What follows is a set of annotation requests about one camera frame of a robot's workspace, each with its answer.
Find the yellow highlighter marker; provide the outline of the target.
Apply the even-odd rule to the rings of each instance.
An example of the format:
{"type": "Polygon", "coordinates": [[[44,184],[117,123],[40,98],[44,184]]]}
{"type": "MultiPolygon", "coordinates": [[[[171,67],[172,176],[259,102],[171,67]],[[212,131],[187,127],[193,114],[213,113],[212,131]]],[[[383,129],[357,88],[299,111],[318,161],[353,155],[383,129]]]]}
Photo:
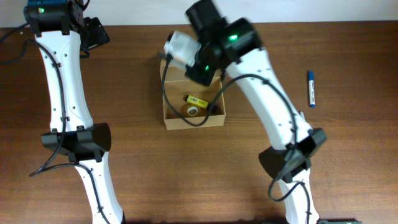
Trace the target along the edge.
{"type": "Polygon", "coordinates": [[[192,95],[185,95],[183,100],[187,103],[188,108],[196,107],[200,110],[211,111],[212,113],[215,113],[218,110],[217,105],[211,107],[211,103],[192,95]]]}

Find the yellow transparent tape roll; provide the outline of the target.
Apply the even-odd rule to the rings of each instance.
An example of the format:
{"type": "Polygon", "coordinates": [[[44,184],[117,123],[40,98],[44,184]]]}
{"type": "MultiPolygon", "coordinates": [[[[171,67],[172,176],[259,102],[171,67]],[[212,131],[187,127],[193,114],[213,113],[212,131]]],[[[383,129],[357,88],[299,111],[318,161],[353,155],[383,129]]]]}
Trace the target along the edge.
{"type": "Polygon", "coordinates": [[[184,104],[180,109],[181,114],[186,118],[206,116],[206,110],[190,103],[184,104]]]}

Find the white marker blue cap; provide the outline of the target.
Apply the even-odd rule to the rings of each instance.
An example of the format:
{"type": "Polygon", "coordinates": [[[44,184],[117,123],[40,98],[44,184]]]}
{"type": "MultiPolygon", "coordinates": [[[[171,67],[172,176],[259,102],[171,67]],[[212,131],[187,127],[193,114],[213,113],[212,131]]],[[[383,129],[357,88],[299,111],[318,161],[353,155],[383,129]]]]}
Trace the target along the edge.
{"type": "Polygon", "coordinates": [[[314,74],[312,71],[308,72],[308,94],[309,94],[309,105],[311,108],[314,108],[315,103],[315,83],[314,83],[314,74]]]}

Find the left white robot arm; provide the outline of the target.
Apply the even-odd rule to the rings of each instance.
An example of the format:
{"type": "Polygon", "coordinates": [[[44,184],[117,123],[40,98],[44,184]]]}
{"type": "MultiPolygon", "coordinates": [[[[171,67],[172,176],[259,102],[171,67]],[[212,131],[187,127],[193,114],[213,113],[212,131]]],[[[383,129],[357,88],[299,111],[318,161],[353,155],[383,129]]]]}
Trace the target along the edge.
{"type": "Polygon", "coordinates": [[[41,136],[53,151],[35,176],[59,168],[57,155],[68,158],[65,167],[79,173],[92,212],[93,223],[125,223],[109,171],[111,131],[107,123],[93,122],[86,104],[80,60],[90,50],[109,42],[97,17],[84,17],[85,1],[28,1],[24,17],[34,34],[31,41],[43,58],[49,87],[50,131],[41,136]]]}

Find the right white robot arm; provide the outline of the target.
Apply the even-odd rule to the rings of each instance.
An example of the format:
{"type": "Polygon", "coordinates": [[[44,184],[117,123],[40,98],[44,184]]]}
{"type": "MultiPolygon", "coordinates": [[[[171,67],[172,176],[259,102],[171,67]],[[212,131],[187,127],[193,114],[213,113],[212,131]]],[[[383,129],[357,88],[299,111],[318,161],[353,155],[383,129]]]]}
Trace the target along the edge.
{"type": "Polygon", "coordinates": [[[271,146],[259,154],[272,177],[268,195],[279,184],[288,223],[318,223],[310,191],[311,157],[326,141],[322,128],[312,128],[289,100],[255,28],[245,18],[232,23],[212,1],[198,1],[186,16],[200,48],[186,75],[208,86],[217,70],[229,75],[225,88],[237,84],[262,121],[271,146]]]}

